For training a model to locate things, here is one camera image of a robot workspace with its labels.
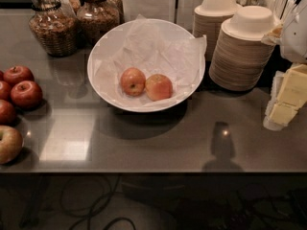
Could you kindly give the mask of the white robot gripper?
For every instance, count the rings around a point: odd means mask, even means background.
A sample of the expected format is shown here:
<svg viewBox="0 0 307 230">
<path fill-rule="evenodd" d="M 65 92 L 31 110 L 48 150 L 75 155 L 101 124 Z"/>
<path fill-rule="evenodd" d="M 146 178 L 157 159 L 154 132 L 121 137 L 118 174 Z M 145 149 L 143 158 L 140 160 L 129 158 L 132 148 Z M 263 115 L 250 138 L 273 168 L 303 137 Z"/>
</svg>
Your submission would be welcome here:
<svg viewBox="0 0 307 230">
<path fill-rule="evenodd" d="M 307 0 L 300 0 L 261 42 L 278 45 L 280 55 L 293 63 L 286 72 L 275 73 L 263 120 L 265 128 L 279 131 L 307 103 Z"/>
</svg>

